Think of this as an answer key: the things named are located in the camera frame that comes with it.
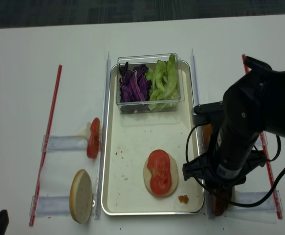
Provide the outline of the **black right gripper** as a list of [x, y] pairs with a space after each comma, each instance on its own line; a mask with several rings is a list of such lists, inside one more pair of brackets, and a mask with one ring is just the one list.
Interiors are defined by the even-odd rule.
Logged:
[[227, 189], [245, 183], [248, 173], [265, 166], [264, 151], [252, 149], [261, 132], [257, 126], [222, 122], [212, 128], [207, 153], [191, 161], [186, 155], [182, 167], [185, 181], [198, 178], [211, 189]]

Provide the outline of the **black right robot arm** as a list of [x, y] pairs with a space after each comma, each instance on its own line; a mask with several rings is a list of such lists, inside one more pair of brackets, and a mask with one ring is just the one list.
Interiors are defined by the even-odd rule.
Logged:
[[194, 108], [198, 125], [213, 128], [207, 153], [198, 158], [198, 178], [230, 188], [243, 184], [246, 176], [267, 158], [253, 146], [266, 131], [285, 138], [285, 71], [245, 57], [249, 72], [235, 82], [221, 102]]

